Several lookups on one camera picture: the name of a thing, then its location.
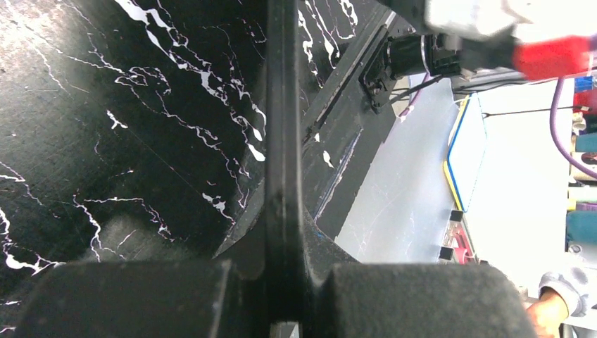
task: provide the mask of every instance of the marble table top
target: marble table top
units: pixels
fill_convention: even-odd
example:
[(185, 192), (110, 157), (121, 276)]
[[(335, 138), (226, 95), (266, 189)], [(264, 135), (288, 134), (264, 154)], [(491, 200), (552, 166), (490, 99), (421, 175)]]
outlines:
[[(230, 235), (267, 156), (266, 3), (0, 1), (0, 332), (48, 269)], [(305, 114), (376, 6), (301, 2)]]

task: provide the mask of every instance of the person's hand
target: person's hand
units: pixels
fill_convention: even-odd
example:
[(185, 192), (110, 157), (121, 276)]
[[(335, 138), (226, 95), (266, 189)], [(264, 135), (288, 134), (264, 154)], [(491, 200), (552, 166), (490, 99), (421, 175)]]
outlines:
[(568, 318), (568, 307), (564, 299), (552, 289), (547, 289), (541, 300), (527, 309), (539, 338), (560, 336), (560, 324)]

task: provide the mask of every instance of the black vertical bar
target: black vertical bar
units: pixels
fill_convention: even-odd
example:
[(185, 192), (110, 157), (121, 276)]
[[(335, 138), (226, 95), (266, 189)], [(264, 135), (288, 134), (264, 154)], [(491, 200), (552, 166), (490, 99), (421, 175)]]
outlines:
[(273, 322), (298, 321), (303, 314), (297, 5), (268, 1), (265, 276)]

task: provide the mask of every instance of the gray sleeve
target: gray sleeve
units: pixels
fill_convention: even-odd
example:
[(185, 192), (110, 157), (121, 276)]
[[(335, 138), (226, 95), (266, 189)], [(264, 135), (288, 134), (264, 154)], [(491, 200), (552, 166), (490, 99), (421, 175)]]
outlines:
[(546, 273), (541, 278), (539, 288), (541, 293), (545, 288), (559, 293), (572, 317), (582, 317), (597, 305), (597, 272), (594, 270), (568, 268)]

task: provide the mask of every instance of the black cylinder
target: black cylinder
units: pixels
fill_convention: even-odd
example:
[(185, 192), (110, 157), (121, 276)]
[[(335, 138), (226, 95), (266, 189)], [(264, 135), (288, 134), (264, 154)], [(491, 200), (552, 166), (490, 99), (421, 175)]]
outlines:
[(420, 35), (406, 35), (390, 41), (388, 57), (392, 77), (421, 74), (427, 72)]

